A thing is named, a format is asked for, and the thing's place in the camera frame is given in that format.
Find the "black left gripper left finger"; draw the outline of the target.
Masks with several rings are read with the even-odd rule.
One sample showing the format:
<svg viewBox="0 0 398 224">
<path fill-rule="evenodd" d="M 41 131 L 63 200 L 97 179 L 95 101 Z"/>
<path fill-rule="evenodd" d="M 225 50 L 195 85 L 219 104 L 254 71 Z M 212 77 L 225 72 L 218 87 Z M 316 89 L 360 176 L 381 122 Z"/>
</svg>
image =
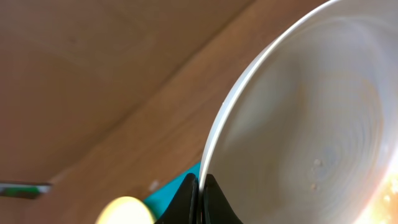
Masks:
<svg viewBox="0 0 398 224">
<path fill-rule="evenodd" d="M 197 220 L 198 179 L 189 173 L 155 224 L 194 224 Z"/>
</svg>

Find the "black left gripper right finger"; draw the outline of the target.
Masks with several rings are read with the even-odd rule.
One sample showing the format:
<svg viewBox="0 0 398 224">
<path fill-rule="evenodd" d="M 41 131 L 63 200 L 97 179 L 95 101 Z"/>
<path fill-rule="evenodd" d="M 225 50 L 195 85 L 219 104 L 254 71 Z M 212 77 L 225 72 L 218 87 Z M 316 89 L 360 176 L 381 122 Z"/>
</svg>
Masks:
<svg viewBox="0 0 398 224">
<path fill-rule="evenodd" d="M 211 174 L 206 176 L 201 214 L 204 224 L 243 224 Z"/>
</svg>

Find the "white plate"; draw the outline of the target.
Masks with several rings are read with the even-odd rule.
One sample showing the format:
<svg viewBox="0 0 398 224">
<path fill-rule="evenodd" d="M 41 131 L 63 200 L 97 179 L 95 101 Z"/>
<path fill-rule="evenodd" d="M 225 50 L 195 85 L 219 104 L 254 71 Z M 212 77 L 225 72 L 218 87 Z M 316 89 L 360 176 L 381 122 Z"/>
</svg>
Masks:
<svg viewBox="0 0 398 224">
<path fill-rule="evenodd" d="M 243 223 L 397 222 L 397 0 L 327 1 L 243 71 L 211 127 L 215 178 Z"/>
</svg>

